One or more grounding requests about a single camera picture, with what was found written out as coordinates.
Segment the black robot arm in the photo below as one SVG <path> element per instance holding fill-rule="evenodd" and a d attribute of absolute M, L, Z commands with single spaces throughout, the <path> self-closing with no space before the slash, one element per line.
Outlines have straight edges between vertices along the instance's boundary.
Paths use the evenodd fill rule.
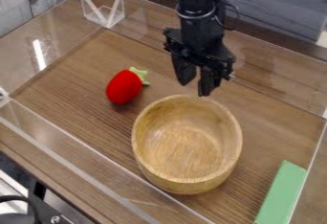
<path fill-rule="evenodd" d="M 225 0 L 177 0 L 176 14 L 180 28 L 165 28 L 164 49 L 170 54 L 172 66 L 178 83 L 185 86 L 196 77 L 197 95 L 209 96 L 221 85 L 230 80 L 234 54 L 222 44 Z"/>

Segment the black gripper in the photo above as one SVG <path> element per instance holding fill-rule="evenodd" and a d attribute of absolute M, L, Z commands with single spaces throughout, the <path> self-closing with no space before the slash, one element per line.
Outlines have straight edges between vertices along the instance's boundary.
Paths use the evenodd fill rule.
<path fill-rule="evenodd" d="M 222 43 L 196 50 L 181 40 L 181 30 L 165 28 L 162 48 L 170 53 L 174 75 L 178 83 L 185 86 L 194 79 L 196 68 L 200 68 L 197 95 L 206 97 L 220 86 L 221 79 L 230 80 L 236 56 Z"/>

